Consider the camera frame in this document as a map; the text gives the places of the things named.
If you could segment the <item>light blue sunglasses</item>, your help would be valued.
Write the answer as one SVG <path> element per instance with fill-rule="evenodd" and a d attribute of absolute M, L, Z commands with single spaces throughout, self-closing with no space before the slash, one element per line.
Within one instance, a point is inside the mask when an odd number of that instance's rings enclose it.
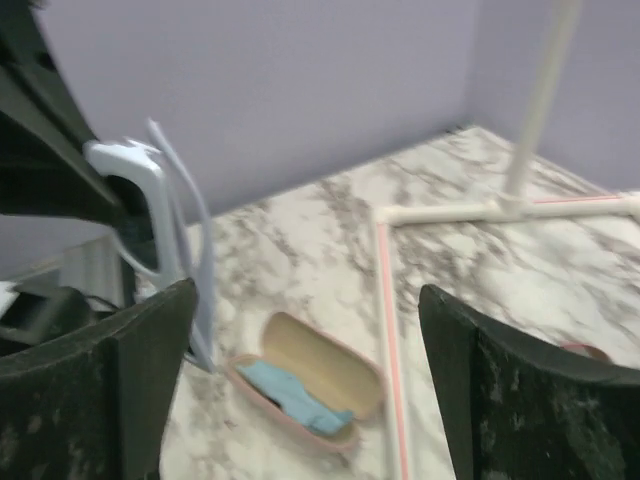
<path fill-rule="evenodd" d="M 120 143 L 91 142 L 85 158 L 99 174 L 131 182 L 141 192 L 147 215 L 132 218 L 114 231 L 113 244 L 133 269 L 161 291 L 190 277 L 199 300 L 186 358 L 206 372 L 215 370 L 214 254 L 210 214 L 186 165 L 161 129 L 149 119 L 150 142 L 127 138 Z M 172 180 L 180 179 L 196 204 L 201 223 L 201 252 L 195 262 L 188 241 L 185 210 Z"/>

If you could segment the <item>plaid glasses case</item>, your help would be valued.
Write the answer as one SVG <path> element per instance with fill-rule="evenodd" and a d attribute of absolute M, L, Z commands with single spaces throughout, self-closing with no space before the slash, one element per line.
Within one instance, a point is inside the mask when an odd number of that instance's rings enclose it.
<path fill-rule="evenodd" d="M 571 343 L 571 344 L 561 345 L 561 348 L 563 350 L 566 350 L 587 358 L 591 358 L 599 362 L 603 362 L 606 364 L 613 363 L 611 357 L 606 352 L 592 345 L 581 344 L 581 343 Z"/>

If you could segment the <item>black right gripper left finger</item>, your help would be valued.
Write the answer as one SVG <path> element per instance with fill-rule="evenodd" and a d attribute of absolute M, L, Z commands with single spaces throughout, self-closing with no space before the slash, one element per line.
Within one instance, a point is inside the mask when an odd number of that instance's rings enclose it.
<path fill-rule="evenodd" d="M 159 477 L 195 284 L 178 281 L 114 312 L 97 312 L 83 297 L 88 323 L 25 350 L 1 351 L 5 479 Z"/>

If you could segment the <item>pink glasses case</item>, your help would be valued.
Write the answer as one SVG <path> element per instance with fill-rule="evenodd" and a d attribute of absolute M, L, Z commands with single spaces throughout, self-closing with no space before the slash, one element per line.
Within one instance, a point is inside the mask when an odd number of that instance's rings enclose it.
<path fill-rule="evenodd" d="M 285 312 L 277 312 L 267 320 L 261 348 L 259 354 L 242 354 L 227 361 L 226 374 L 232 384 L 305 443 L 328 453 L 354 449 L 359 442 L 359 424 L 370 420 L 385 399 L 384 376 L 379 368 L 335 337 Z M 353 420 L 330 436 L 307 430 L 235 369 L 237 365 L 250 365 L 256 360 L 294 374 L 305 389 L 327 407 L 352 411 Z"/>

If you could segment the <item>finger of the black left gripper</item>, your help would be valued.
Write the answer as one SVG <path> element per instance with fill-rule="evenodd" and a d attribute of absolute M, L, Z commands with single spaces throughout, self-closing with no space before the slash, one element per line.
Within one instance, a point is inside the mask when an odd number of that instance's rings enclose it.
<path fill-rule="evenodd" d="M 1 4 L 1 212 L 115 226 L 116 193 L 84 157 L 95 140 L 30 4 Z"/>

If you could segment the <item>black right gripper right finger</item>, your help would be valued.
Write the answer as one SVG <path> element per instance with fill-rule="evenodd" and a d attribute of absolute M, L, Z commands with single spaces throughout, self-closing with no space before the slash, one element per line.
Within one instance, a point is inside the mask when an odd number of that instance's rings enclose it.
<path fill-rule="evenodd" d="M 639 372 L 549 344 L 436 285 L 419 319 L 458 479 L 636 479 Z"/>

